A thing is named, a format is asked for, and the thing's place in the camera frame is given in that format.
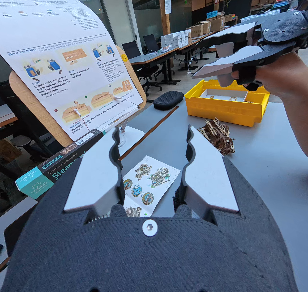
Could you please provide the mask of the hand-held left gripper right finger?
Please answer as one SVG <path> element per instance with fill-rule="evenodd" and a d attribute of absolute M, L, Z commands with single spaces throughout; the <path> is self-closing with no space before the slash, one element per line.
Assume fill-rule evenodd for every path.
<path fill-rule="evenodd" d="M 223 156 L 192 125 L 188 126 L 186 158 L 180 204 L 185 202 L 198 217 L 207 217 L 211 210 L 238 213 Z"/>

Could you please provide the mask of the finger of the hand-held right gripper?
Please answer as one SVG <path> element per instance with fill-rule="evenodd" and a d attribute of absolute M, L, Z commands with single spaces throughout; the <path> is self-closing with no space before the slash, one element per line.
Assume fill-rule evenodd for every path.
<path fill-rule="evenodd" d="M 234 49 L 235 43 L 245 43 L 245 47 L 257 49 L 257 46 L 252 45 L 255 24 L 256 22 L 237 24 L 226 28 L 198 42 L 196 48 L 209 48 L 214 45 L 216 49 Z"/>
<path fill-rule="evenodd" d="M 193 79 L 208 78 L 216 76 L 221 87 L 230 86 L 234 78 L 232 77 L 233 63 L 235 62 L 235 56 L 220 58 L 217 61 L 206 64 L 198 69 L 193 75 Z"/>

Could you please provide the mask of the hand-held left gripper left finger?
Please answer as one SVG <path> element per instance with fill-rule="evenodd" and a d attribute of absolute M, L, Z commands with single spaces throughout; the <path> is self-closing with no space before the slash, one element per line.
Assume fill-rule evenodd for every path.
<path fill-rule="evenodd" d="M 113 205 L 124 204 L 119 142 L 119 128 L 111 128 L 82 157 L 64 212 L 89 209 L 103 217 L 110 213 Z"/>

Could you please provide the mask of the wooden mechanical model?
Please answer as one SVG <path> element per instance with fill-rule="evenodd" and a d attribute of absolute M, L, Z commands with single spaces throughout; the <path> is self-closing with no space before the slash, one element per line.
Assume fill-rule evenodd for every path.
<path fill-rule="evenodd" d="M 229 127 L 221 124 L 218 118 L 205 120 L 205 126 L 199 132 L 221 153 L 228 155 L 235 153 L 233 140 L 230 138 Z"/>

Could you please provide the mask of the person's right hand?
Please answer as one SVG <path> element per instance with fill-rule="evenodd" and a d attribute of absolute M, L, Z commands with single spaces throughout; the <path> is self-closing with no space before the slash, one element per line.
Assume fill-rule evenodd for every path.
<path fill-rule="evenodd" d="M 307 99 L 307 74 L 308 69 L 302 59 L 291 52 L 271 64 L 256 67 L 255 81 L 261 82 L 268 92 L 285 103 Z"/>

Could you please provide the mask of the brown cardboard box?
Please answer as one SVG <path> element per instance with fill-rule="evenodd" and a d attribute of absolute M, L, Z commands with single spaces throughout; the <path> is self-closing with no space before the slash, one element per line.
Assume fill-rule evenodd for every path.
<path fill-rule="evenodd" d="M 211 30 L 211 21 L 199 21 L 198 23 L 196 23 L 194 26 L 201 26 L 200 29 L 202 29 L 202 31 L 200 31 L 200 35 L 205 35 L 205 34 L 208 34 L 210 33 L 210 30 Z"/>
<path fill-rule="evenodd" d="M 213 18 L 207 18 L 206 21 L 209 21 L 210 24 L 210 31 L 211 32 L 219 32 L 224 29 L 225 26 L 225 16 L 219 15 Z"/>
<path fill-rule="evenodd" d="M 204 29 L 203 26 L 204 24 L 198 24 L 195 26 L 191 26 L 190 28 L 186 28 L 186 30 L 188 30 L 189 33 L 191 34 L 191 38 L 196 38 L 203 36 L 203 29 Z"/>

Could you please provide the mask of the black and teal kit box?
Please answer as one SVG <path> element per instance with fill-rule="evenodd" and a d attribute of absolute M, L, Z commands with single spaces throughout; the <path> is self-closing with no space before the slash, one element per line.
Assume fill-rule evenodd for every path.
<path fill-rule="evenodd" d="M 69 167 L 98 142 L 106 131 L 93 129 L 77 141 L 63 148 L 61 151 L 26 172 L 16 181 L 17 189 L 23 194 L 37 199 L 49 190 Z"/>

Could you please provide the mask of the yellow plastic bin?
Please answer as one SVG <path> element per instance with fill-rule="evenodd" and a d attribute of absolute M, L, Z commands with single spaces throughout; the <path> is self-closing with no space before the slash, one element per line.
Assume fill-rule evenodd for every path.
<path fill-rule="evenodd" d="M 188 115 L 252 127 L 260 123 L 268 104 L 270 93 L 263 86 L 257 91 L 248 91 L 234 81 L 221 87 L 218 80 L 201 80 L 185 95 Z"/>

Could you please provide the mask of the stack of white boxes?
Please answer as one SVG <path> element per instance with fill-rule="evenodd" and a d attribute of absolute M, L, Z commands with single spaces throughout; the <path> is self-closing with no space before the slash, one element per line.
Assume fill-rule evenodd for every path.
<path fill-rule="evenodd" d="M 192 42 L 191 29 L 161 36 L 160 40 L 162 48 L 168 45 L 175 48 L 185 47 Z"/>

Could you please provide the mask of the illustrated instruction booklet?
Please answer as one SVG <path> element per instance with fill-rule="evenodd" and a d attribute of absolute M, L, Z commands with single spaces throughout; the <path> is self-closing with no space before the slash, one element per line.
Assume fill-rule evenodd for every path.
<path fill-rule="evenodd" d="M 150 217 L 181 170 L 145 156 L 123 177 L 128 217 Z"/>

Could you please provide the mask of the black wrist rest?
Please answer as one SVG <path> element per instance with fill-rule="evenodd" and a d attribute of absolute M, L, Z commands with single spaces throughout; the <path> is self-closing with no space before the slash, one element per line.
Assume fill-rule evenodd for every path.
<path fill-rule="evenodd" d="M 158 110 L 170 110 L 183 100 L 184 94 L 178 91 L 168 91 L 157 97 L 153 106 Z"/>

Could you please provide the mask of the wooden pillar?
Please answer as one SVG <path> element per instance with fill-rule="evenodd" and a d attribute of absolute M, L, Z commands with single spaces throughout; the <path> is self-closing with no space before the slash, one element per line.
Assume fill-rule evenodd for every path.
<path fill-rule="evenodd" d="M 161 14 L 161 23 L 162 23 L 162 30 L 163 35 L 170 34 L 170 19 L 169 14 L 166 14 L 166 6 L 165 6 L 165 0 L 159 0 L 160 2 L 160 14 Z"/>

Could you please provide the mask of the black office chair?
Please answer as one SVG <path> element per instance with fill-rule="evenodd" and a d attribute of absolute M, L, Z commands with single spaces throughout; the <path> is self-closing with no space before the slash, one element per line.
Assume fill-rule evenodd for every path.
<path fill-rule="evenodd" d="M 137 46 L 136 41 L 132 41 L 129 43 L 123 43 L 122 47 L 128 57 L 128 59 L 132 59 L 134 57 L 140 56 L 141 53 L 139 51 L 139 48 Z M 155 74 L 157 71 L 159 71 L 159 66 L 155 65 L 153 67 L 149 66 L 143 66 L 143 65 L 133 65 L 132 66 L 137 77 L 143 78 L 143 79 L 150 79 L 152 80 L 152 74 Z"/>
<path fill-rule="evenodd" d="M 148 49 L 148 52 L 155 52 L 158 51 L 158 44 L 156 43 L 156 39 L 153 34 L 144 36 L 144 41 L 146 44 L 146 47 Z M 172 48 L 169 51 L 166 52 L 159 52 L 157 54 L 157 59 L 151 59 L 149 65 L 158 65 L 161 64 L 161 69 L 153 74 L 154 80 L 157 81 L 157 76 L 162 73 L 164 75 L 164 80 L 161 82 L 163 84 L 172 84 L 175 85 L 178 82 L 181 82 L 181 80 L 173 80 L 172 79 L 172 70 L 171 70 L 171 61 L 170 59 L 175 56 L 176 51 L 178 48 Z"/>

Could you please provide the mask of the wooden book stand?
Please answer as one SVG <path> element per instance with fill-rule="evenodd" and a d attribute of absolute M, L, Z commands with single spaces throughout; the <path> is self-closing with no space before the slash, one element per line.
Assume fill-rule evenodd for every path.
<path fill-rule="evenodd" d="M 124 52 L 111 40 L 77 40 L 6 54 L 10 86 L 62 146 L 92 129 L 108 131 L 145 106 Z"/>

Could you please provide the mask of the white printed instruction sheet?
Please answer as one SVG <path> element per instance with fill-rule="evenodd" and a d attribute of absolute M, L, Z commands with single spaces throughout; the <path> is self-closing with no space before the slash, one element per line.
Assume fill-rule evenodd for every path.
<path fill-rule="evenodd" d="M 78 0 L 1 0 L 1 56 L 74 141 L 143 103 L 128 60 Z"/>

